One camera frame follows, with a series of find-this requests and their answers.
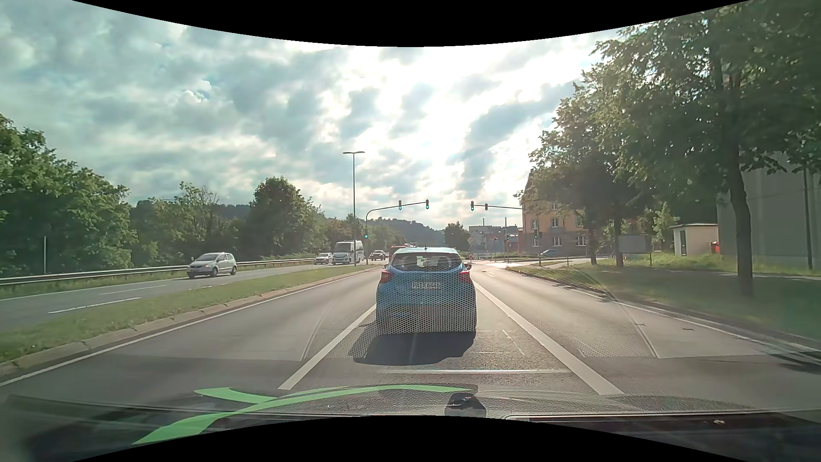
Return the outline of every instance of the white car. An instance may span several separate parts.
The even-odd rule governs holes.
[[[314,258],[315,265],[330,265],[331,263],[333,263],[332,253],[320,253],[316,258]]]

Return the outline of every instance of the blue car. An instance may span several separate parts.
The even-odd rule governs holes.
[[[406,247],[385,265],[376,289],[383,333],[475,332],[476,288],[470,264],[450,247]]]

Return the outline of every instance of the signboard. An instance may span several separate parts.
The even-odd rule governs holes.
[[[653,245],[648,234],[624,234],[618,237],[621,253],[651,253]]]

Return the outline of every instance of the rear windshield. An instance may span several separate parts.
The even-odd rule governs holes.
[[[455,253],[397,253],[391,266],[402,271],[448,271],[458,267],[461,258]]]

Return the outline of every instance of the building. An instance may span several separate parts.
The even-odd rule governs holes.
[[[754,261],[784,267],[821,267],[821,175],[764,169],[742,173],[750,207]],[[717,203],[718,242],[722,255],[735,258],[736,214],[728,194]]]
[[[677,224],[670,229],[677,256],[711,253],[713,243],[718,241],[718,225],[715,223]]]
[[[503,253],[518,252],[519,227],[507,226],[469,226],[470,252]]]
[[[531,184],[532,179],[528,177],[525,190]],[[531,207],[536,207],[540,213],[529,212]],[[523,208],[524,227],[518,239],[522,252],[541,253],[555,248],[559,256],[587,255],[587,230],[581,217],[550,201],[527,201]]]

